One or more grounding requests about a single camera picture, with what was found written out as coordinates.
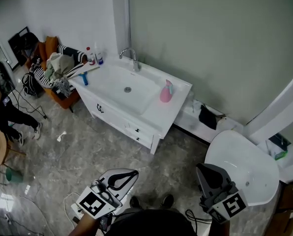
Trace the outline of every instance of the white bottle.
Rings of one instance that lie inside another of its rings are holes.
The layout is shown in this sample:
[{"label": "white bottle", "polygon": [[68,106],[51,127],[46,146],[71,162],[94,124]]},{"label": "white bottle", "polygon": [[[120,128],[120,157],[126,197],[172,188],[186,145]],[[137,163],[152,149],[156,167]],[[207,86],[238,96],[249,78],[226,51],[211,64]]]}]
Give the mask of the white bottle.
[{"label": "white bottle", "polygon": [[95,58],[93,52],[91,52],[90,47],[87,47],[87,57],[88,57],[88,63],[90,65],[95,65]]},{"label": "white bottle", "polygon": [[95,49],[95,56],[96,56],[97,63],[99,65],[102,65],[104,63],[103,56],[102,56],[101,51],[97,48],[96,42],[95,42],[95,45],[94,45],[94,49]]}]

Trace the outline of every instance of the cabinet door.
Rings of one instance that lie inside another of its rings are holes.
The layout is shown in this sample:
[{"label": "cabinet door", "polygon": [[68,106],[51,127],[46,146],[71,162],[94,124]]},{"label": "cabinet door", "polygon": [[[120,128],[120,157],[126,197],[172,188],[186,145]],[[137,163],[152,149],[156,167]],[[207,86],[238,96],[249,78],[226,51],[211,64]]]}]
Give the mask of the cabinet door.
[{"label": "cabinet door", "polygon": [[126,121],[122,117],[118,116],[114,110],[106,106],[95,97],[89,97],[83,92],[79,92],[79,95],[92,115],[99,117],[110,126],[114,127],[122,133],[125,133]]},{"label": "cabinet door", "polygon": [[94,108],[94,110],[91,111],[92,114],[101,118],[103,121],[105,121],[115,129],[119,130],[120,132],[125,133],[126,121],[123,118],[118,116],[117,113],[114,112],[114,110],[107,107],[102,102],[95,99],[93,100],[93,102],[96,107]]}]

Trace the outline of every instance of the black bag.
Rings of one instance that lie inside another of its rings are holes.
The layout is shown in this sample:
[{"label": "black bag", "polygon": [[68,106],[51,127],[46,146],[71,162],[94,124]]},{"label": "black bag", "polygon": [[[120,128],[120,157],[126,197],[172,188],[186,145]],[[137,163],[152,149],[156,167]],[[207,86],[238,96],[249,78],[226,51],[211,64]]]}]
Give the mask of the black bag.
[{"label": "black bag", "polygon": [[23,90],[26,94],[38,96],[38,94],[43,90],[40,84],[34,78],[32,72],[26,73],[22,78]]},{"label": "black bag", "polygon": [[216,130],[216,115],[209,111],[204,105],[201,105],[199,121],[209,128]]}]

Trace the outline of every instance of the white vanity cabinet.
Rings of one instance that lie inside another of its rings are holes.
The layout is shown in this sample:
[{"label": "white vanity cabinet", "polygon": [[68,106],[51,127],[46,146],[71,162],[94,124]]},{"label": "white vanity cabinet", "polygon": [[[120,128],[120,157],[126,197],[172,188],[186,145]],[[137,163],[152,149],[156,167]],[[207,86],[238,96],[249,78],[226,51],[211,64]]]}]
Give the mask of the white vanity cabinet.
[{"label": "white vanity cabinet", "polygon": [[[69,79],[93,117],[127,135],[155,154],[160,139],[164,139],[179,113],[191,84],[154,67],[139,63],[133,71],[131,59],[107,56],[104,64],[93,70],[85,64]],[[77,74],[87,73],[88,85]],[[173,83],[170,102],[160,101],[166,80]]]},{"label": "white vanity cabinet", "polygon": [[121,133],[151,149],[152,154],[155,153],[160,135],[154,135],[152,128],[148,129],[145,126],[128,121],[127,118],[121,116],[121,113],[117,112],[117,110],[107,106],[98,98],[93,97],[93,95],[89,96],[81,88],[79,88],[78,93],[92,116],[100,118]]}]

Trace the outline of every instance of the gray wall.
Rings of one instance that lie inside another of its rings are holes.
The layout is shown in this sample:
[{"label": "gray wall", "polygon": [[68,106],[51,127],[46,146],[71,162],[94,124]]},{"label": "gray wall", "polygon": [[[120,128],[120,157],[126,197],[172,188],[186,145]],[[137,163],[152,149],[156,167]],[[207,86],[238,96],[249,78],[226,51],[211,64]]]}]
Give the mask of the gray wall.
[{"label": "gray wall", "polygon": [[130,0],[139,60],[246,124],[293,78],[293,0]]}]

